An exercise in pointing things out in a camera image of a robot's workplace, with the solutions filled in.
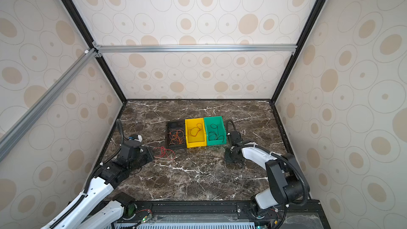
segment silver metal bar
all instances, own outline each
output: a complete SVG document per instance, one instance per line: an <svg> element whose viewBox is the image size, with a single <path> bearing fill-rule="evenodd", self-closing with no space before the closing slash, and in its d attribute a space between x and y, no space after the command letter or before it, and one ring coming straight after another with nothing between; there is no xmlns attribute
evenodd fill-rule
<svg viewBox="0 0 407 229"><path fill-rule="evenodd" d="M27 133L40 116L71 83L86 63L95 56L94 48L89 49L66 71L53 86L32 106L0 140L0 162L7 156L18 141Z"/></svg>
<svg viewBox="0 0 407 229"><path fill-rule="evenodd" d="M100 53L124 52L293 52L296 44L252 45L97 45Z"/></svg>

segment wallpaper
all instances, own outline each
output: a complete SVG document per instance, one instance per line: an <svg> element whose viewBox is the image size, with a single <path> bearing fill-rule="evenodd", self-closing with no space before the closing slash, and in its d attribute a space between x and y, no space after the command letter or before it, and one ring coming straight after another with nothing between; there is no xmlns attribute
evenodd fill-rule
<svg viewBox="0 0 407 229"><path fill-rule="evenodd" d="M100 45L296 43L315 0L75 0Z"/></svg>
<svg viewBox="0 0 407 229"><path fill-rule="evenodd" d="M291 52L106 53L127 99L270 98Z"/></svg>
<svg viewBox="0 0 407 229"><path fill-rule="evenodd" d="M58 0L0 0L0 138L83 53Z"/></svg>
<svg viewBox="0 0 407 229"><path fill-rule="evenodd" d="M1 229L38 229L82 191L120 108L91 59L0 163Z"/></svg>
<svg viewBox="0 0 407 229"><path fill-rule="evenodd" d="M406 0L328 0L278 98L333 229L407 225L406 14Z"/></svg>

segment brown marble tabletop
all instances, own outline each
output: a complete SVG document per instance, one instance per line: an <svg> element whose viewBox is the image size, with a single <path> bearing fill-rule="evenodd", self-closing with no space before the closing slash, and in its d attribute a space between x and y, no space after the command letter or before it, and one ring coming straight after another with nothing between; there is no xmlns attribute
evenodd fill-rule
<svg viewBox="0 0 407 229"><path fill-rule="evenodd" d="M270 151L286 152L268 101L129 101L121 120L126 136L137 133L144 145L160 147L165 142L167 121L212 116L232 119L243 139L254 140ZM113 154L119 142L115 131L103 160ZM249 200L269 187L266 171L251 161L246 161L244 169L226 165L223 156L228 145L180 149L175 150L175 157L156 158L140 172L132 172L106 200L121 191L138 201Z"/></svg>

